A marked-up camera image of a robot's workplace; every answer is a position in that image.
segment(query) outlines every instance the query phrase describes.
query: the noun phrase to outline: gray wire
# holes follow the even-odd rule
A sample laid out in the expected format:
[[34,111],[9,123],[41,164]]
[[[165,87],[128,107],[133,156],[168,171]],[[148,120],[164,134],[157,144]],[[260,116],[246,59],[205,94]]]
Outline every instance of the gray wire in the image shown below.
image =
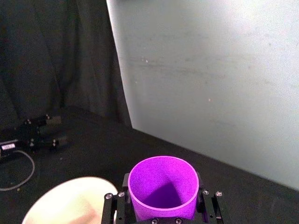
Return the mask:
[[32,175],[33,175],[33,173],[34,173],[34,171],[35,171],[35,169],[36,169],[36,166],[35,166],[35,164],[34,164],[33,159],[32,159],[32,158],[30,157],[30,155],[28,155],[26,152],[23,152],[23,151],[21,151],[21,150],[15,150],[14,153],[22,153],[22,154],[24,154],[25,156],[27,156],[27,157],[30,159],[30,161],[31,161],[31,163],[32,163],[32,171],[31,171],[31,174],[29,175],[29,177],[27,177],[27,178],[26,178],[24,181],[22,181],[21,183],[15,185],[15,186],[12,186],[12,187],[10,187],[10,188],[0,188],[0,191],[13,190],[13,189],[16,189],[16,188],[18,188],[19,186],[23,185],[24,183],[26,183],[26,182],[32,177]]

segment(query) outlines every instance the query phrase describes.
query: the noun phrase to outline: screw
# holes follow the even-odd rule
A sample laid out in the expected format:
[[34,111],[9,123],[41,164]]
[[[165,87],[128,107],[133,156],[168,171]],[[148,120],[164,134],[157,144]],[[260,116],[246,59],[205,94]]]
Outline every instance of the screw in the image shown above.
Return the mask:
[[216,196],[221,197],[222,196],[222,192],[221,191],[216,191]]
[[158,219],[157,218],[152,219],[151,224],[158,224]]
[[110,193],[107,194],[107,195],[105,196],[105,198],[106,198],[106,199],[110,199],[110,198],[112,198],[112,194],[110,194]]
[[210,192],[209,192],[208,190],[203,190],[202,193],[203,193],[204,195],[208,195],[208,194],[210,194]]
[[183,221],[182,221],[180,218],[177,218],[177,219],[176,219],[176,224],[182,224],[182,222],[183,222]]
[[120,193],[118,194],[118,196],[119,196],[119,197],[123,197],[123,196],[125,196],[125,192],[120,192]]

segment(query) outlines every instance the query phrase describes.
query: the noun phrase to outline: white label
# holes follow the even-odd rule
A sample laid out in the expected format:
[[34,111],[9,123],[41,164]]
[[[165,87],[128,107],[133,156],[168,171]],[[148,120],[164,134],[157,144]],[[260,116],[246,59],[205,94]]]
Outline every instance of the white label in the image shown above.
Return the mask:
[[3,150],[8,150],[8,149],[11,149],[11,148],[15,148],[15,145],[14,144],[8,144],[8,145],[2,146]]

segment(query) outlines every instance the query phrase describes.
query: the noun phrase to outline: white bowl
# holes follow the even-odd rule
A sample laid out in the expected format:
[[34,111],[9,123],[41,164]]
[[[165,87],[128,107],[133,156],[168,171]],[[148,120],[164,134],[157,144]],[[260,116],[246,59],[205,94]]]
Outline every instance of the white bowl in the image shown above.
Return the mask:
[[115,186],[97,177],[62,183],[44,194],[27,212],[22,224],[100,224],[104,195]]

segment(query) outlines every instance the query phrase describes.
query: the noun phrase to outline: purple cylinder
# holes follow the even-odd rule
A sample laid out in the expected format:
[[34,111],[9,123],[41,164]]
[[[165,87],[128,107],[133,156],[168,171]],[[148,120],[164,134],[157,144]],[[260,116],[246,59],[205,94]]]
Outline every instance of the purple cylinder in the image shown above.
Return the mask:
[[128,189],[137,221],[154,217],[194,219],[199,180],[186,161],[157,156],[131,170]]

